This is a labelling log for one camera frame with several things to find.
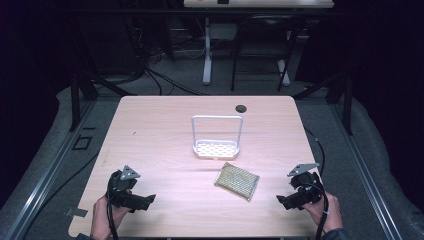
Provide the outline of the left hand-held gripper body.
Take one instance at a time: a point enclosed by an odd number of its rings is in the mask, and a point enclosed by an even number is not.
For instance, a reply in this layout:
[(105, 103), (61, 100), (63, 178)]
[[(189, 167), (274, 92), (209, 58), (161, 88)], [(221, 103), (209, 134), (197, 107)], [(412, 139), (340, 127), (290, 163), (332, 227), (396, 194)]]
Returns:
[(116, 207), (126, 207), (129, 209), (139, 204), (135, 201), (135, 195), (132, 193), (132, 189), (139, 177), (140, 174), (128, 165), (125, 165), (122, 170), (112, 173), (106, 192), (108, 202)]

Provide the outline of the person's right hand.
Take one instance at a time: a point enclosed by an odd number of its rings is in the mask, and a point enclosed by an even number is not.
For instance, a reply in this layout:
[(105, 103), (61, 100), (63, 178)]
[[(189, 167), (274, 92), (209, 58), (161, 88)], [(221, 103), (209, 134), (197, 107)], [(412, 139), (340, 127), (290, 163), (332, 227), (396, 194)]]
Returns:
[(303, 205), (303, 208), (309, 213), (316, 225), (320, 224), (322, 216), (326, 217), (325, 223), (322, 227), (323, 234), (327, 234), (332, 230), (341, 229), (343, 227), (339, 201), (330, 193), (326, 193), (326, 196), (319, 202)]

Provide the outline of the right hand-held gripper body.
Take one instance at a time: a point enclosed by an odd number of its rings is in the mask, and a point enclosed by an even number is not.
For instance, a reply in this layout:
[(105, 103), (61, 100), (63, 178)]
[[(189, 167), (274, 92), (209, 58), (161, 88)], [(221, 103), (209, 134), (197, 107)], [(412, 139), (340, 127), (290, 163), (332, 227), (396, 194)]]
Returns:
[(305, 204), (316, 203), (321, 200), (324, 191), (323, 185), (318, 174), (316, 172), (311, 173), (311, 170), (318, 166), (318, 163), (298, 164), (287, 174), (291, 178), (290, 185)]

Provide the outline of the white sponge holder rack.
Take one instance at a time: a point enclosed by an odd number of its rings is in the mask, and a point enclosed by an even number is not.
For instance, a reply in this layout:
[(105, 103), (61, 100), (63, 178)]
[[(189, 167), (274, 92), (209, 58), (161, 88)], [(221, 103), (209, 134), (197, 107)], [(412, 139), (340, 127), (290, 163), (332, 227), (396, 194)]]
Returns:
[(230, 115), (194, 115), (192, 149), (197, 158), (233, 160), (240, 152), (243, 118)]

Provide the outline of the black metal stand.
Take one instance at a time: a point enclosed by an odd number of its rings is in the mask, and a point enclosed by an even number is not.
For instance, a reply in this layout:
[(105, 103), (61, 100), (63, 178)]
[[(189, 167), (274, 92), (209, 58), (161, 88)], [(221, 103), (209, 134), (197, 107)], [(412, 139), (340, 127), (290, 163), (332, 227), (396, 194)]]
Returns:
[(75, 52), (75, 57), (71, 60), (74, 70), (70, 79), (72, 106), (70, 131), (74, 131), (81, 122), (80, 94), (83, 94), (88, 101), (96, 101), (99, 94), (94, 87), (95, 83), (106, 87), (121, 97), (133, 96), (133, 93), (123, 90), (99, 75), (86, 38), (75, 18), (65, 19), (63, 24), (67, 32), (66, 39), (71, 42)]
[(295, 100), (301, 100), (324, 87), (329, 88), (325, 96), (325, 100), (328, 104), (337, 104), (340, 99), (343, 99), (342, 126), (349, 135), (352, 135), (353, 78), (351, 72), (344, 71), (336, 73), (322, 82), (314, 84), (306, 90), (294, 95), (293, 98)]

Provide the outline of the yellow-green scouring sponge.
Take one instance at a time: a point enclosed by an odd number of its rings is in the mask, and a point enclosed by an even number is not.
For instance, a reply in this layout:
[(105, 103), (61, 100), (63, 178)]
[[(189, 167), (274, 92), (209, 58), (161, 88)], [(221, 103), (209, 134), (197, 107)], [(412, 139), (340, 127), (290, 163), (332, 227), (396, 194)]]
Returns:
[(216, 177), (214, 185), (250, 201), (259, 179), (258, 175), (226, 162)]

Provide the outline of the grey tape piece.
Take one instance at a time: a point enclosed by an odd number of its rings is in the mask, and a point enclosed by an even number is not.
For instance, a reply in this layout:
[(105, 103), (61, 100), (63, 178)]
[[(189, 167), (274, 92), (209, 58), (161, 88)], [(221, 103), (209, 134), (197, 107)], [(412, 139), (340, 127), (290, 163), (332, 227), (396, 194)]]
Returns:
[(70, 217), (75, 217), (75, 216), (77, 216), (77, 217), (82, 217), (82, 218), (84, 218), (84, 217), (87, 215), (87, 213), (88, 213), (88, 211), (87, 211), (87, 210), (79, 209), (79, 208), (69, 208), (69, 209), (65, 212), (65, 214), (66, 214), (67, 216), (70, 216)]

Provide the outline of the white desk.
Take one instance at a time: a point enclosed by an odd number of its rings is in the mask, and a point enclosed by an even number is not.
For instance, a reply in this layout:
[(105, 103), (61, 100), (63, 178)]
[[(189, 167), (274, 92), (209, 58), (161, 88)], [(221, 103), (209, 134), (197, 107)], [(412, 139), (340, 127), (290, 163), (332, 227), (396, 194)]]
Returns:
[[(184, 7), (192, 9), (331, 9), (333, 0), (183, 0)], [(205, 24), (205, 64), (203, 84), (211, 83), (212, 53), (211, 53), (211, 24), (206, 17)]]

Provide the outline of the aluminium floor rail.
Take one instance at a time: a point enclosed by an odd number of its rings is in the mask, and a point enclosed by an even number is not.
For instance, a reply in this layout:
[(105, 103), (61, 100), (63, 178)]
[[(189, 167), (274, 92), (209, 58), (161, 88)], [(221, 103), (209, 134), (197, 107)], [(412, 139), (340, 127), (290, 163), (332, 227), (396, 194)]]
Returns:
[(340, 129), (343, 138), (347, 142), (349, 149), (353, 155), (356, 172), (359, 175), (361, 183), (366, 191), (367, 197), (372, 205), (375, 215), (381, 225), (381, 228), (388, 240), (403, 240), (397, 225), (390, 213), (386, 201), (383, 199), (376, 182), (365, 162), (364, 156), (360, 151), (356, 139), (349, 134), (342, 121), (342, 112), (337, 105), (329, 105), (330, 112)]
[(71, 240), (75, 217), (88, 173), (98, 154), (99, 128), (92, 123), (97, 104), (83, 105), (82, 119), (68, 130), (61, 108), (21, 183), (0, 209), (0, 240)]

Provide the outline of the black chair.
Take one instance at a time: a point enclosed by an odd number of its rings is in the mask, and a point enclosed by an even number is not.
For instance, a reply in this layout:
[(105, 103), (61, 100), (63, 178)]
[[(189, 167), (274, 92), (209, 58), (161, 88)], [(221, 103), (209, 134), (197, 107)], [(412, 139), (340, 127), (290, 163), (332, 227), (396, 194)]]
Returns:
[(303, 26), (302, 18), (291, 15), (254, 15), (241, 20), (231, 50), (231, 90), (235, 90), (238, 75), (277, 74), (280, 91)]

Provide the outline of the person's left hand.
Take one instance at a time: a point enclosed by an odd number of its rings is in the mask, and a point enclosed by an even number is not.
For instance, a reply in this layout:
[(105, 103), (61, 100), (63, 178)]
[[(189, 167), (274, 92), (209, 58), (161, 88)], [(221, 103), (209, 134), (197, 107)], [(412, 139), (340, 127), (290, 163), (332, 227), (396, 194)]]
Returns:
[[(93, 218), (90, 237), (94, 240), (107, 240), (112, 235), (107, 217), (107, 204), (107, 198), (102, 196), (93, 205)], [(115, 224), (115, 228), (120, 226), (128, 212), (129, 208), (126, 207), (112, 207), (112, 218)]]

